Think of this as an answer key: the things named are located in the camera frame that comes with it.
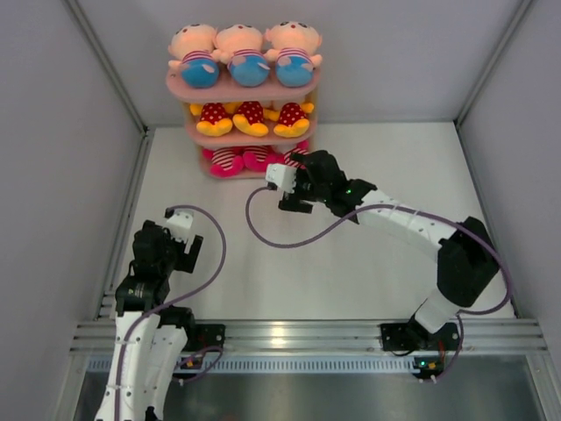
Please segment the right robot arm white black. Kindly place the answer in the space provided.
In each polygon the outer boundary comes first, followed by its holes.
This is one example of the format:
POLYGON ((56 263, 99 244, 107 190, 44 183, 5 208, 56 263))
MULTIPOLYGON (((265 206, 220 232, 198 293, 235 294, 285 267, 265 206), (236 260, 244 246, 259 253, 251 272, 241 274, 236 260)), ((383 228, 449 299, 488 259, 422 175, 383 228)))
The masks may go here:
POLYGON ((336 217, 379 229, 409 243, 437 264, 437 285, 414 312, 402 333, 405 348, 431 347, 459 311, 473 306, 498 274, 500 265, 486 227, 477 218, 461 223, 412 210, 362 179, 350 179, 324 151, 296 153, 294 165, 271 164, 269 186, 283 196, 283 211, 309 213, 321 203, 336 217))

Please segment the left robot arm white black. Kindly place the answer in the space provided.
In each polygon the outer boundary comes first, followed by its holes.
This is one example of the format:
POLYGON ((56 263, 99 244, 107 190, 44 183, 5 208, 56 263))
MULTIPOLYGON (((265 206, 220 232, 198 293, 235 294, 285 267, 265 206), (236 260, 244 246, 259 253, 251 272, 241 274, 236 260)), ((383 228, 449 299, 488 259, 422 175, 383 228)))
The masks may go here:
POLYGON ((191 310, 162 306, 171 274, 195 268, 202 237, 190 234, 193 222, 181 211, 163 225, 146 220, 134 234, 133 259, 115 293, 115 345, 97 420, 163 418, 176 362, 198 339, 191 310))

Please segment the small baby doll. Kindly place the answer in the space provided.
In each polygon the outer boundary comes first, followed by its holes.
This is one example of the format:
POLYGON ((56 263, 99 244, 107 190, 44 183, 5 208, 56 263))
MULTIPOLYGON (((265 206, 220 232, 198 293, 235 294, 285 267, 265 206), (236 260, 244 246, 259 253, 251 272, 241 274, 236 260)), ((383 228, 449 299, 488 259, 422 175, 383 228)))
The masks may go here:
POLYGON ((323 63, 317 52, 323 38, 314 27, 284 21, 266 29, 265 39, 270 44, 266 59, 274 64, 276 78, 283 86, 299 88, 311 82, 323 63))

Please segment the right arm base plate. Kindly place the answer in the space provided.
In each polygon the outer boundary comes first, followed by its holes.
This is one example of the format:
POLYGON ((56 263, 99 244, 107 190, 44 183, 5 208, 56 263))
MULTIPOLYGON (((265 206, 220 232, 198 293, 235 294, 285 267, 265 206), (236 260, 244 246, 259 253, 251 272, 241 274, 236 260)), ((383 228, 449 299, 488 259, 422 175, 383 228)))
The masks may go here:
POLYGON ((461 335, 458 326, 446 323, 436 333, 429 333, 415 321, 380 325, 382 349, 396 354, 421 351, 456 351, 461 335))

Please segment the yellow plush red dotted dress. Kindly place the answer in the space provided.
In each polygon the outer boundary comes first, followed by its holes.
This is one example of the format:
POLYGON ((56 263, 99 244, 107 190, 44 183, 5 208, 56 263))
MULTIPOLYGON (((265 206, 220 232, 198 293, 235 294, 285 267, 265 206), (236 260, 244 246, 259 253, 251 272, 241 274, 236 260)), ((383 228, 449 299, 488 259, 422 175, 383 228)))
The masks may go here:
POLYGON ((202 135, 220 137, 233 127, 231 114, 223 103, 191 103, 188 108, 196 119, 196 130, 202 135))

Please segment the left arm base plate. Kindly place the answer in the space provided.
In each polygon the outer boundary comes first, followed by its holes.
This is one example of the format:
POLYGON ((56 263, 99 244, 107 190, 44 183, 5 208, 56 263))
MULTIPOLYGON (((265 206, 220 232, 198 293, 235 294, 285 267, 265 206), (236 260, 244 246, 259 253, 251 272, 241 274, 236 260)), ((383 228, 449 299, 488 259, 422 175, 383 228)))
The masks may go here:
POLYGON ((226 326, 223 324, 195 324, 187 329, 186 353, 194 353, 203 348, 224 346, 226 326))

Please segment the white plush yellow glasses front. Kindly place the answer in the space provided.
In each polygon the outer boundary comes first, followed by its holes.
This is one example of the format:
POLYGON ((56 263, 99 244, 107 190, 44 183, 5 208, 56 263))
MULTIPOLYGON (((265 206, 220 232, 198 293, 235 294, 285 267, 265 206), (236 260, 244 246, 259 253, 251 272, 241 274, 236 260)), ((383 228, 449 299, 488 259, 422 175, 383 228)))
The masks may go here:
POLYGON ((248 170, 264 173, 270 164, 278 162, 279 154, 271 146, 249 146, 244 149, 242 158, 248 170))

